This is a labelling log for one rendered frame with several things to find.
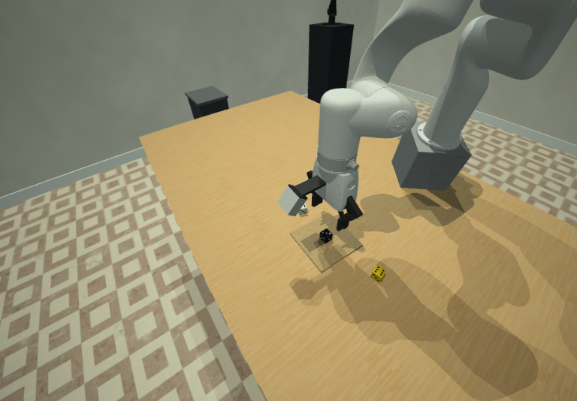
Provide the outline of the tan fabric mat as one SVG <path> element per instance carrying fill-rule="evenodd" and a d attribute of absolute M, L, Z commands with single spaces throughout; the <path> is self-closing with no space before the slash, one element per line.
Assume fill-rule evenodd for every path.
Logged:
<path fill-rule="evenodd" d="M 328 212 L 290 233 L 321 273 L 363 246 L 347 229 L 337 231 L 337 221 Z M 319 236 L 326 228 L 333 237 L 324 243 Z"/>

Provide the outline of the yellow die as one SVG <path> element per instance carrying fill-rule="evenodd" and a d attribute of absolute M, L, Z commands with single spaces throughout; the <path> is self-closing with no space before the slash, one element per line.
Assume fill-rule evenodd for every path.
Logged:
<path fill-rule="evenodd" d="M 375 279 L 377 282 L 381 282 L 386 270 L 376 265 L 373 272 L 371 273 L 371 278 Z"/>

